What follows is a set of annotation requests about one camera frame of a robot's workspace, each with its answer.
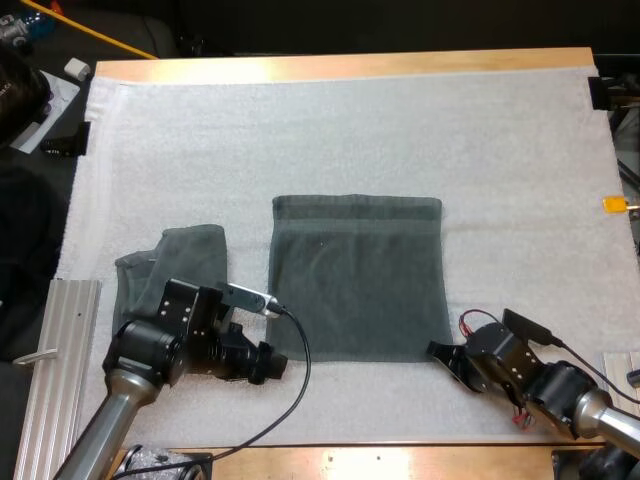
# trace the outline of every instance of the silver arm tube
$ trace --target silver arm tube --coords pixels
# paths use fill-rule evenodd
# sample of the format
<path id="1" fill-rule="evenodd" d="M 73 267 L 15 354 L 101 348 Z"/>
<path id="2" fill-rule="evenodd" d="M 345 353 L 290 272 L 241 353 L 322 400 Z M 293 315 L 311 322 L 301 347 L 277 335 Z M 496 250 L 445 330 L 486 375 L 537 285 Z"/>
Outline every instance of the silver arm tube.
<path id="1" fill-rule="evenodd" d="M 122 446 L 138 410 L 153 403 L 160 389 L 125 370 L 107 376 L 109 395 L 93 416 L 55 480 L 102 480 Z"/>
<path id="2" fill-rule="evenodd" d="M 584 438 L 598 435 L 640 459 L 640 418 L 611 406 L 602 390 L 585 393 L 574 415 L 576 432 Z"/>

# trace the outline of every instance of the gray towel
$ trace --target gray towel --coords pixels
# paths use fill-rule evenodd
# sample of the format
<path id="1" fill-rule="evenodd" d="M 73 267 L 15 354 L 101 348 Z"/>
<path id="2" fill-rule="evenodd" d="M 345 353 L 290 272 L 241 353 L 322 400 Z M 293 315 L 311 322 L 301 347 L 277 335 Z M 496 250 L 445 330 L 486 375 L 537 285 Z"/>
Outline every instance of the gray towel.
<path id="1" fill-rule="evenodd" d="M 133 318 L 152 318 L 167 280 L 215 286 L 227 281 L 227 244 L 219 225 L 170 228 L 154 250 L 116 260 L 118 294 L 113 333 Z"/>
<path id="2" fill-rule="evenodd" d="M 304 325 L 314 361 L 426 361 L 451 342 L 435 198 L 285 196 L 273 200 L 269 291 Z M 293 329 L 267 341 L 303 359 Z"/>

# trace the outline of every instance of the wooden table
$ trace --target wooden table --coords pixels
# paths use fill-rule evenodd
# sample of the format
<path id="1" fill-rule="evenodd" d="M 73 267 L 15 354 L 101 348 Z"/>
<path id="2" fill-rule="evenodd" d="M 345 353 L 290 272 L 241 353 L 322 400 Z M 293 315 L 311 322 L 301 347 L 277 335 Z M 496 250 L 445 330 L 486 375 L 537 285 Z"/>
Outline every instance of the wooden table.
<path id="1" fill-rule="evenodd" d="M 196 85 L 592 65 L 590 49 L 561 48 L 116 61 L 98 63 L 96 76 L 132 82 Z M 217 462 L 214 478 L 552 480 L 551 451 L 554 448 L 550 445 L 255 447 Z"/>

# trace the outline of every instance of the yellow stick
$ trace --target yellow stick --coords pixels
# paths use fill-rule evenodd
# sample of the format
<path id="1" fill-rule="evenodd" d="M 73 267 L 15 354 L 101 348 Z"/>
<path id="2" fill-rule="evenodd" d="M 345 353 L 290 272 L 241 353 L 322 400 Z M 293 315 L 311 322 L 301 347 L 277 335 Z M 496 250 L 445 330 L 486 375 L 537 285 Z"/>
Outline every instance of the yellow stick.
<path id="1" fill-rule="evenodd" d="M 135 53 L 136 55 L 140 55 L 141 57 L 144 58 L 148 58 L 150 60 L 154 60 L 157 59 L 158 57 L 151 55 L 150 53 L 144 52 L 142 50 L 138 50 L 135 47 L 132 47 L 131 45 L 127 45 L 126 43 L 122 43 L 118 40 L 116 40 L 115 38 L 111 38 L 108 37 L 107 35 L 104 35 L 103 33 L 100 32 L 96 32 L 95 30 L 90 29 L 89 27 L 85 27 L 84 25 L 82 25 L 81 23 L 78 22 L 74 22 L 73 20 L 68 19 L 67 17 L 65 17 L 64 15 L 60 15 L 57 12 L 54 12 L 53 10 L 43 7 L 42 5 L 38 5 L 35 2 L 32 2 L 31 0 L 20 0 L 22 3 L 24 3 L 25 5 L 30 6 L 31 8 L 38 10 L 42 13 L 46 13 L 47 15 L 49 15 L 50 17 L 55 18 L 56 20 L 59 20 L 63 23 L 66 23 L 67 25 L 73 27 L 73 28 L 77 28 L 78 30 L 92 35 L 96 38 L 99 38 L 100 40 L 103 40 L 107 43 L 110 43 L 111 45 L 115 45 L 116 47 L 122 48 L 123 50 L 127 50 L 128 52 L 131 53 Z"/>

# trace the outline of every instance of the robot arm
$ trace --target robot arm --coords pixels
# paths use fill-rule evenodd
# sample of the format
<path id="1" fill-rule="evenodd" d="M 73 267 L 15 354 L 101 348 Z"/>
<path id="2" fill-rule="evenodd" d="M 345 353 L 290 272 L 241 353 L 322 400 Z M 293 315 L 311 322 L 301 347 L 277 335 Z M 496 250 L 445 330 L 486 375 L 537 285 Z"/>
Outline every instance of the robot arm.
<path id="1" fill-rule="evenodd" d="M 154 321 L 133 320 L 113 337 L 102 365 L 107 397 L 54 478 L 103 479 L 138 410 L 184 373 L 255 385 L 280 379 L 287 358 L 264 342 L 254 346 L 230 321 L 234 307 L 268 315 L 269 304 L 277 302 L 235 285 L 167 282 Z"/>
<path id="2" fill-rule="evenodd" d="M 542 362 L 528 340 L 564 345 L 544 327 L 505 310 L 502 323 L 481 327 L 465 345 L 431 342 L 427 353 L 474 392 L 500 387 L 511 403 L 564 437 L 600 435 L 640 458 L 640 418 L 613 407 L 584 370 L 565 361 Z"/>

